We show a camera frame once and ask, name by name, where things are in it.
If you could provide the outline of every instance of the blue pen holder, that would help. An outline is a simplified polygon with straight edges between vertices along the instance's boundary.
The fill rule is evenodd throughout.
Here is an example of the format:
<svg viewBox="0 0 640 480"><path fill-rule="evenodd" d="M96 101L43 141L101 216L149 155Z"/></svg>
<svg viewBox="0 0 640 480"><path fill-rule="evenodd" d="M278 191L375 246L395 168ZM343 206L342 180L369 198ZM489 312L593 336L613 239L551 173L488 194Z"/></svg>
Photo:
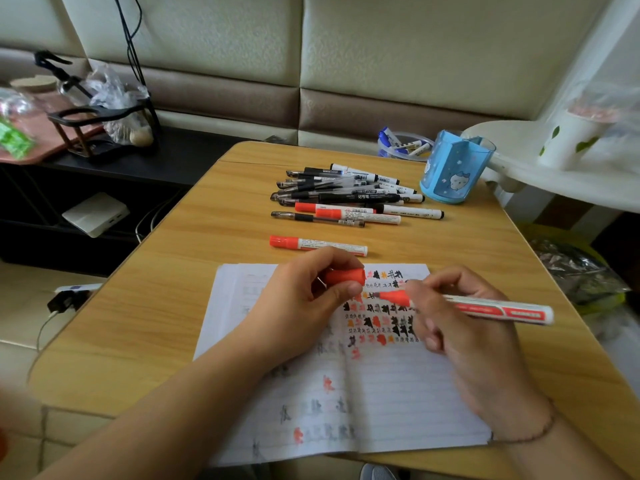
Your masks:
<svg viewBox="0 0 640 480"><path fill-rule="evenodd" d="M439 202L464 202L494 151L487 138L464 139L441 131L424 167L422 192Z"/></svg>

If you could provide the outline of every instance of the person's right hand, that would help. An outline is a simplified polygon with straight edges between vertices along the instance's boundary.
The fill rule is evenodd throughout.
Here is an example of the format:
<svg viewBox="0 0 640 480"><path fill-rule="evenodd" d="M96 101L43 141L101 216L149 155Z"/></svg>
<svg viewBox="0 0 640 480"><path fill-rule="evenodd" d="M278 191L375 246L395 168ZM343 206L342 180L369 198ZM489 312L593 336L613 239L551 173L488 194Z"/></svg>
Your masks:
<svg viewBox="0 0 640 480"><path fill-rule="evenodd" d="M537 434L551 405L527 370L513 323L471 318L440 293L501 300L505 295L464 266L407 281L406 292L419 310L414 331L429 350L449 357L469 408L498 439Z"/></svg>

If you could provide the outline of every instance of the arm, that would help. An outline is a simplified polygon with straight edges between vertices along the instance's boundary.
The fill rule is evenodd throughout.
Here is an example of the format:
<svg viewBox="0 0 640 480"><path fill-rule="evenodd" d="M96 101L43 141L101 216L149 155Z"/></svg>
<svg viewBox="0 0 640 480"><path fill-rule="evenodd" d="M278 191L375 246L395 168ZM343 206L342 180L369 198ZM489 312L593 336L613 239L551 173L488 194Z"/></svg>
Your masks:
<svg viewBox="0 0 640 480"><path fill-rule="evenodd" d="M554 411L524 363L513 323L481 320L460 313L438 291L507 299L480 276L456 266L407 282L419 307L416 334L429 350L446 354L455 368L462 399L491 427L524 478L546 480L629 480L615 463ZM553 415L555 422L538 439Z"/></svg>
<svg viewBox="0 0 640 480"><path fill-rule="evenodd" d="M194 478L263 375L306 351L335 309L362 291L356 282L325 289L317 276L328 267L362 264L345 251L322 248L278 266L234 331L38 480Z"/></svg>

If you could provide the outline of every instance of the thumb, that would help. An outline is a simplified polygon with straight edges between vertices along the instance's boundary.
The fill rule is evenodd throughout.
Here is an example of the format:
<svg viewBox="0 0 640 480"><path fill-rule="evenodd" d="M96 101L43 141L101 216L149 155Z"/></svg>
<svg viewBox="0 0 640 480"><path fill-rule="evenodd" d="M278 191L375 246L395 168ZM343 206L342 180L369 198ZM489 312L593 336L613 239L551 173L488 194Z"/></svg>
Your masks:
<svg viewBox="0 0 640 480"><path fill-rule="evenodd" d="M473 335L472 319L460 312L437 291L418 280L407 281L405 290L418 309L420 318L432 320L446 339L464 340Z"/></svg>
<svg viewBox="0 0 640 480"><path fill-rule="evenodd" d="M345 281L333 285L316 298L315 303L324 314L331 315L338 306L362 293L362 285L357 281Z"/></svg>

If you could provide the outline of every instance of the notebook page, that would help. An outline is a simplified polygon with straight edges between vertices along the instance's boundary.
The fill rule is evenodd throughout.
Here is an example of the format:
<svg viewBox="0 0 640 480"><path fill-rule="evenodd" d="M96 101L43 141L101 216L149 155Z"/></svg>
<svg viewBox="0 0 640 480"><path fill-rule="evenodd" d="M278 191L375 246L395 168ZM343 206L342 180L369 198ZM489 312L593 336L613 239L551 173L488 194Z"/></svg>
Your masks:
<svg viewBox="0 0 640 480"><path fill-rule="evenodd" d="M347 367L360 452L484 444L489 428L468 410L446 357L428 352L413 333L415 311L372 298L407 279L423 279L423 264L365 265L362 297L336 315L347 323Z"/></svg>
<svg viewBox="0 0 640 480"><path fill-rule="evenodd" d="M196 348L200 354L242 321L276 267L228 266L216 275ZM217 285L219 279L226 284ZM342 327L340 320L330 323L312 350L265 377L212 465L357 450Z"/></svg>

